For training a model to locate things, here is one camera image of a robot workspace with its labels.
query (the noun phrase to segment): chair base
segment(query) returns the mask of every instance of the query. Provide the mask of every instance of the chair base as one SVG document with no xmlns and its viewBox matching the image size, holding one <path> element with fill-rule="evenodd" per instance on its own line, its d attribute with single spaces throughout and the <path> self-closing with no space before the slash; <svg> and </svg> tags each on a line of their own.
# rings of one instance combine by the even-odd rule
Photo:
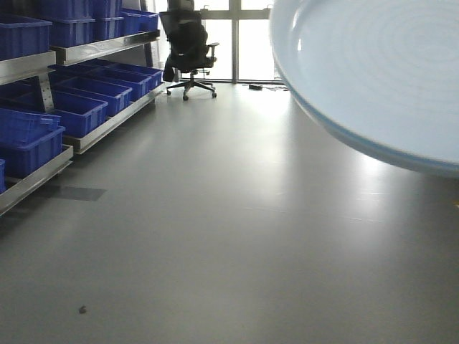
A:
<svg viewBox="0 0 459 344">
<path fill-rule="evenodd" d="M 204 89 L 204 90 L 208 90 L 208 91 L 212 92 L 212 98 L 215 98 L 215 97 L 217 96 L 217 93 L 215 92 L 214 84 L 212 84 L 212 83 L 210 83 L 210 82 L 200 82 L 200 81 L 196 81 L 196 80 L 194 79 L 195 74 L 196 74 L 196 73 L 191 72 L 190 80 L 185 81 L 185 82 L 180 82 L 179 84 L 175 84 L 175 85 L 172 85 L 172 86 L 167 87 L 167 88 L 166 88 L 167 94 L 168 94 L 168 95 L 171 94 L 170 89 L 172 89 L 172 88 L 184 87 L 184 96 L 183 96 L 183 99 L 184 99 L 184 100 L 188 100 L 188 99 L 189 99 L 189 97 L 188 97 L 188 91 L 190 91 L 190 89 L 192 89 L 193 87 L 199 87 L 199 88 L 202 88 L 202 89 Z"/>
</svg>

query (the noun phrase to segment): blue plastic crate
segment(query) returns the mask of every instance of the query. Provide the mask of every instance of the blue plastic crate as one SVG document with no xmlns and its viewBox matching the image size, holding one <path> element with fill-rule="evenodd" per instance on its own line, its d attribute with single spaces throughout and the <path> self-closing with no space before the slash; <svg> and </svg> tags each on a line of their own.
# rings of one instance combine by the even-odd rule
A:
<svg viewBox="0 0 459 344">
<path fill-rule="evenodd" d="M 102 68 L 92 72 L 87 77 L 106 81 L 111 84 L 131 87 L 133 90 L 131 95 L 132 101 L 136 101 L 148 93 L 148 84 L 151 81 L 151 77 L 147 75 L 126 72 L 123 70 L 112 70 L 111 68 Z"/>
<path fill-rule="evenodd" d="M 5 160 L 0 159 L 0 194 L 5 192 L 6 190 L 4 170 L 5 170 Z"/>
<path fill-rule="evenodd" d="M 60 116 L 65 135 L 82 138 L 105 122 L 107 102 L 62 91 L 53 91 L 52 97 L 56 109 L 52 114 Z M 32 95 L 23 95 L 15 101 L 26 108 L 34 106 Z"/>
<path fill-rule="evenodd" d="M 37 0 L 40 16 L 56 19 L 89 19 L 93 17 L 92 0 Z"/>
<path fill-rule="evenodd" d="M 155 68 L 148 68 L 142 66 L 135 66 L 133 64 L 118 63 L 110 66 L 114 70 L 124 70 L 126 72 L 134 72 L 142 75 L 147 75 L 151 77 L 151 80 L 148 84 L 148 89 L 154 90 L 161 84 L 161 79 L 163 76 L 162 70 L 157 70 Z"/>
<path fill-rule="evenodd" d="M 5 160 L 5 175 L 25 178 L 62 152 L 62 134 L 58 127 L 46 136 L 19 147 L 0 145 L 0 156 Z"/>
<path fill-rule="evenodd" d="M 0 59 L 13 59 L 49 50 L 50 21 L 0 14 Z"/>
<path fill-rule="evenodd" d="M 93 0 L 94 18 L 113 18 L 120 16 L 123 0 Z"/>
<path fill-rule="evenodd" d="M 125 11 L 121 11 L 121 15 L 124 17 L 123 36 L 137 34 L 141 29 L 141 15 Z"/>
<path fill-rule="evenodd" d="M 104 41 L 106 39 L 121 36 L 123 17 L 96 19 L 94 24 L 94 40 Z"/>
<path fill-rule="evenodd" d="M 139 9 L 121 9 L 123 14 L 137 14 L 141 16 L 139 31 L 149 32 L 158 29 L 158 14 L 153 12 L 141 11 Z"/>
<path fill-rule="evenodd" d="M 47 19 L 52 21 L 51 45 L 68 48 L 93 42 L 95 19 Z"/>
<path fill-rule="evenodd" d="M 56 129 L 59 118 L 0 108 L 0 144 L 27 145 Z"/>
<path fill-rule="evenodd" d="M 75 77 L 53 86 L 56 90 L 102 100 L 108 103 L 107 117 L 113 117 L 131 101 L 132 88 L 107 82 Z"/>
</svg>

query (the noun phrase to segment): shelving unit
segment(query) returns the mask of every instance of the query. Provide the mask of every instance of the shelving unit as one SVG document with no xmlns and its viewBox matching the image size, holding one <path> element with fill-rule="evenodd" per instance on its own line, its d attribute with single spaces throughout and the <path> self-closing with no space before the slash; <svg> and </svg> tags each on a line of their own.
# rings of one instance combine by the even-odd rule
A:
<svg viewBox="0 0 459 344">
<path fill-rule="evenodd" d="M 62 66 L 71 66 L 77 63 L 104 57 L 116 52 L 131 49 L 145 44 L 150 44 L 159 38 L 160 31 L 142 32 L 130 36 L 109 39 L 106 41 L 94 42 L 77 47 L 62 48 L 52 47 L 56 51 L 56 64 Z M 111 133 L 127 119 L 135 115 L 140 109 L 144 108 L 155 98 L 164 92 L 164 84 L 159 85 L 156 89 L 144 95 L 141 99 L 131 103 L 126 109 L 118 113 L 115 117 L 110 118 L 100 127 L 87 134 L 84 138 L 64 137 L 64 143 L 72 145 L 75 154 L 83 154 L 97 142 L 102 140 L 106 135 Z"/>
<path fill-rule="evenodd" d="M 35 77 L 34 83 L 37 89 L 36 92 L 41 93 L 43 111 L 49 112 L 54 109 L 54 104 L 48 79 L 48 72 L 51 70 L 48 66 L 74 65 L 89 59 L 95 59 L 141 45 L 150 44 L 152 41 L 158 39 L 158 37 L 159 30 L 156 30 L 154 32 L 133 34 L 77 47 L 52 47 L 51 49 L 53 51 L 44 54 L 0 61 L 0 85 Z M 70 159 L 73 157 L 74 152 L 76 154 L 83 154 L 111 131 L 135 115 L 140 109 L 150 102 L 154 102 L 155 98 L 164 90 L 165 86 L 161 84 L 141 99 L 131 103 L 126 109 L 118 113 L 115 117 L 107 120 L 84 138 L 64 137 L 62 153 L 26 178 L 15 179 L 6 177 L 6 182 L 10 187 L 0 194 L 0 216 L 25 199 L 33 191 L 37 190 L 53 176 L 56 176 L 68 167 L 72 163 Z"/>
<path fill-rule="evenodd" d="M 53 108 L 52 96 L 48 80 L 48 66 L 56 63 L 55 52 L 18 57 L 0 61 L 0 85 L 10 82 L 35 77 L 35 83 L 42 94 L 44 110 Z M 8 178 L 8 184 L 13 184 L 5 192 L 0 194 L 0 216 L 20 201 L 25 199 L 33 191 L 50 180 L 53 176 L 62 172 L 72 162 L 73 147 L 64 145 L 62 153 L 31 173 L 24 179 Z"/>
</svg>

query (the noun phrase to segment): white plate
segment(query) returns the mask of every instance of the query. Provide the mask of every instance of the white plate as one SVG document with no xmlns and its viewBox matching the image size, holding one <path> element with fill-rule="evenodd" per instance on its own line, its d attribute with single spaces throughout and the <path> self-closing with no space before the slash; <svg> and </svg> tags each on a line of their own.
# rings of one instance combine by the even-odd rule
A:
<svg viewBox="0 0 459 344">
<path fill-rule="evenodd" d="M 278 0 L 270 34 L 293 96 L 328 132 L 459 176 L 459 0 Z"/>
</svg>

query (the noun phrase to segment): black office chair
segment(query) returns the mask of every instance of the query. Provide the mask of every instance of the black office chair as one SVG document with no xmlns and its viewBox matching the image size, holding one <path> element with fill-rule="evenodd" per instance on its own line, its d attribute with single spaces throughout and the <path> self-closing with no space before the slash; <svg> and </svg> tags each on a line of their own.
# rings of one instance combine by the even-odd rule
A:
<svg viewBox="0 0 459 344">
<path fill-rule="evenodd" d="M 184 87 L 184 100 L 188 100 L 188 91 L 193 87 L 200 87 L 212 92 L 215 98 L 217 93 L 215 87 L 210 82 L 198 82 L 194 76 L 198 70 L 208 75 L 207 68 L 212 68 L 215 58 L 215 47 L 219 43 L 206 44 L 207 32 L 202 26 L 201 14 L 198 11 L 172 10 L 159 14 L 163 23 L 167 40 L 171 45 L 171 54 L 164 66 L 164 81 L 174 80 L 174 68 L 182 73 L 190 73 L 190 80 L 177 85 L 167 87 L 167 94 L 170 95 L 172 88 Z"/>
</svg>

